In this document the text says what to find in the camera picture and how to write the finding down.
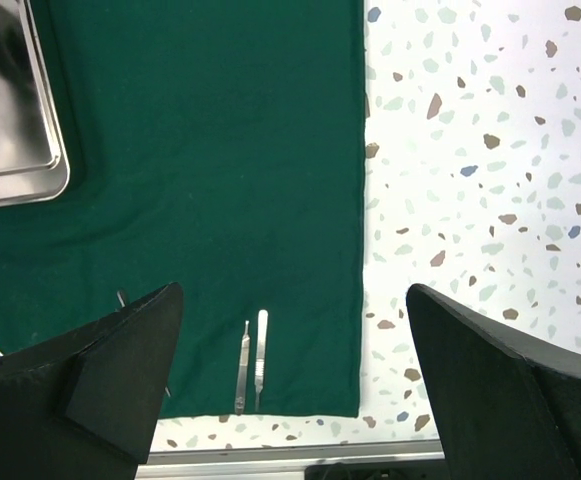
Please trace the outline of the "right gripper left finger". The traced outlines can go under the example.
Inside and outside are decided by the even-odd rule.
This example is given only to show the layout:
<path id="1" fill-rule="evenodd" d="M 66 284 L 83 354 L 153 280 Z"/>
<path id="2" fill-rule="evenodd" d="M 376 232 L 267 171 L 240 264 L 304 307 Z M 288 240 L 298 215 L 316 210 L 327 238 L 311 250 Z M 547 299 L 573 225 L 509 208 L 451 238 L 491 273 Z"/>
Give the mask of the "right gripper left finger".
<path id="1" fill-rule="evenodd" d="M 0 357 L 0 479 L 132 479 L 147 462 L 183 315 L 160 287 Z"/>

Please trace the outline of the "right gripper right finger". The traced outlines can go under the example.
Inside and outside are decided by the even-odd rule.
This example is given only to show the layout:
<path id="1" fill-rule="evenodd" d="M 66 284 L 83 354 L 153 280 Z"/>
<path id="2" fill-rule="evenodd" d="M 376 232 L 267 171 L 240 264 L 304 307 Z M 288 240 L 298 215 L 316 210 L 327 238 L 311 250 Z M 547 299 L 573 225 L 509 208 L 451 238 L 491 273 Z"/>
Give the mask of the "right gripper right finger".
<path id="1" fill-rule="evenodd" d="M 581 355 L 414 284 L 406 306 L 454 479 L 581 479 Z"/>

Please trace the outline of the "steel tweezers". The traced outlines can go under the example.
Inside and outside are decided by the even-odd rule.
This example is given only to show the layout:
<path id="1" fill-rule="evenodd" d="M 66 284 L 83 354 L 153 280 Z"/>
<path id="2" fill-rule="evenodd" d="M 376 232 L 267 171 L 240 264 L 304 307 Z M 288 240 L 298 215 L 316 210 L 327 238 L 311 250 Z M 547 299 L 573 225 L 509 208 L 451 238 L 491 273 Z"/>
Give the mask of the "steel tweezers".
<path id="1" fill-rule="evenodd" d="M 127 303 L 128 303 L 127 295 L 126 295 L 125 291 L 122 290 L 122 289 L 117 290 L 116 291 L 116 297 L 118 299 L 118 302 L 119 302 L 120 306 L 122 308 L 125 308 L 126 305 L 127 305 Z"/>

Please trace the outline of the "steel scalpel handle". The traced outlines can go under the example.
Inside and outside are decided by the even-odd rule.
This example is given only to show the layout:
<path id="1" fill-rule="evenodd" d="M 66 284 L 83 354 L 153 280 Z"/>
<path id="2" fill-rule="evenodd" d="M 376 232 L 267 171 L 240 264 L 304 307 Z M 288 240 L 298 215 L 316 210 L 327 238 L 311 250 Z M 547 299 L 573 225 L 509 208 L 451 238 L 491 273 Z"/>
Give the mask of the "steel scalpel handle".
<path id="1" fill-rule="evenodd" d="M 247 377 L 249 368 L 249 349 L 250 349 L 250 335 L 249 335 L 249 321 L 244 322 L 244 331 L 241 337 L 237 381 L 235 390 L 234 412 L 236 415 L 242 415 L 246 405 L 247 394 Z"/>
<path id="2" fill-rule="evenodd" d="M 255 411 L 260 410 L 261 394 L 264 388 L 265 375 L 265 358 L 266 358 L 266 341 L 268 329 L 269 313 L 262 309 L 257 316 L 257 342 L 256 342 L 256 359 L 254 371 L 254 386 L 255 386 Z"/>

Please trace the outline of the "stainless steel instrument tray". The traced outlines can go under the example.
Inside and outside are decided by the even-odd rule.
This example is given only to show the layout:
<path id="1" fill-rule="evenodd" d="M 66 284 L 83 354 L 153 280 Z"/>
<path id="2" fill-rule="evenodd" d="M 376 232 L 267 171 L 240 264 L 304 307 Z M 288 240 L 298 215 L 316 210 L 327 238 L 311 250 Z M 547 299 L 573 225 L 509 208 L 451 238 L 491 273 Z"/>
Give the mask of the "stainless steel instrument tray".
<path id="1" fill-rule="evenodd" d="M 0 1 L 0 207 L 57 198 L 70 165 L 28 1 Z"/>

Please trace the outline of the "dark green surgical cloth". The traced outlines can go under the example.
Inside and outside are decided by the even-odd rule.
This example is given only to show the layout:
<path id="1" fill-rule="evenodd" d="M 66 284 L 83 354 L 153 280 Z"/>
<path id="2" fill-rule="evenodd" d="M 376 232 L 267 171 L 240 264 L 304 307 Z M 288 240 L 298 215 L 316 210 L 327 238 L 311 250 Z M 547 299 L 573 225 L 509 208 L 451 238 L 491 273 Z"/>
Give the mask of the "dark green surgical cloth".
<path id="1" fill-rule="evenodd" d="M 240 340 L 269 314 L 250 413 L 360 404 L 364 7 L 359 1 L 36 1 L 76 174 L 0 208 L 0 348 L 170 283 L 183 324 L 165 418 L 234 410 Z"/>

